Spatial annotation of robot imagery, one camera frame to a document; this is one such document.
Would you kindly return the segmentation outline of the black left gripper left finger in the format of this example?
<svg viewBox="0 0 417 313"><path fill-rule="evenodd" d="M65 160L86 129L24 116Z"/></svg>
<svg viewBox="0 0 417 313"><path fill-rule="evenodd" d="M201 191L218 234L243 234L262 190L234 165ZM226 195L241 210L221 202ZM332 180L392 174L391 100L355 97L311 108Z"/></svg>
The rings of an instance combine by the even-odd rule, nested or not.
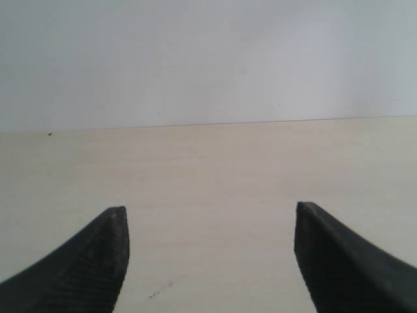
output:
<svg viewBox="0 0 417 313"><path fill-rule="evenodd" d="M2 312L113 312L127 273L125 207L100 213L60 247L1 283Z"/></svg>

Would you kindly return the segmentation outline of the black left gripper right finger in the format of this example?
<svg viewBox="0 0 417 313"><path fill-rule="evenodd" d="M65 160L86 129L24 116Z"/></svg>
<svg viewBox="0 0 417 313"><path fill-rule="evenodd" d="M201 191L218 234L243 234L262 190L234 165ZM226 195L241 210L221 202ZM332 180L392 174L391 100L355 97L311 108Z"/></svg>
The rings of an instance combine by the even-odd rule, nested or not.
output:
<svg viewBox="0 0 417 313"><path fill-rule="evenodd" d="M317 312L416 311L416 268L316 203L296 206L294 253Z"/></svg>

